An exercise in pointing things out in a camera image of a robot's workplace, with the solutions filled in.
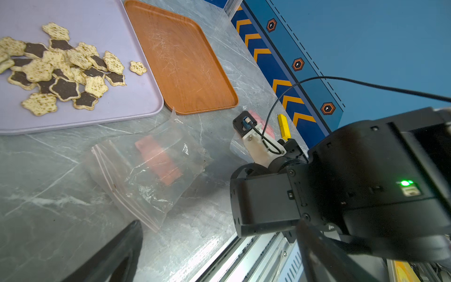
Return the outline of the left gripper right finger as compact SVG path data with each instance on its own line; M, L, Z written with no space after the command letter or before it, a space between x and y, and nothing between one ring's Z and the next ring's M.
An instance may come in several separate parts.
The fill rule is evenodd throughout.
M353 261L349 255L367 255L369 250L330 239L305 220L296 225L296 235L308 282L375 282L377 279Z

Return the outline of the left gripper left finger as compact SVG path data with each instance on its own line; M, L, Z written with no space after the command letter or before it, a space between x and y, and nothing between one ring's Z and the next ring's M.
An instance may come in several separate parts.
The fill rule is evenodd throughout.
M134 220L65 282L132 282L143 243L141 221Z

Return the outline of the ziploc bag mixed cookies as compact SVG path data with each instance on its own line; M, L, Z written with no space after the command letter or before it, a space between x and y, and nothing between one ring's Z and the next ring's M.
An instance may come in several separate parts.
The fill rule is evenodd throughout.
M121 212L157 232L169 211L212 162L175 112L150 132L107 139L83 164Z

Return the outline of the ziploc bag pink cookies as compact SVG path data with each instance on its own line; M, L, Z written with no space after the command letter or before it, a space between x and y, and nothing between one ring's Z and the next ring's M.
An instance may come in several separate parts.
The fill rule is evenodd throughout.
M284 155L285 150L271 135L263 132L264 123L256 117L245 110L232 121L236 134L230 150L247 163L267 168L273 160Z

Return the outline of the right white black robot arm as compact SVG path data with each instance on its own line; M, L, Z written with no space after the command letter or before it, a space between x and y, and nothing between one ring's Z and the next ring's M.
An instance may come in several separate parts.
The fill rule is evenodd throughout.
M337 129L304 153L244 111L233 121L253 162L230 179L240 237L336 231L342 248L386 259L451 256L451 110L423 108Z

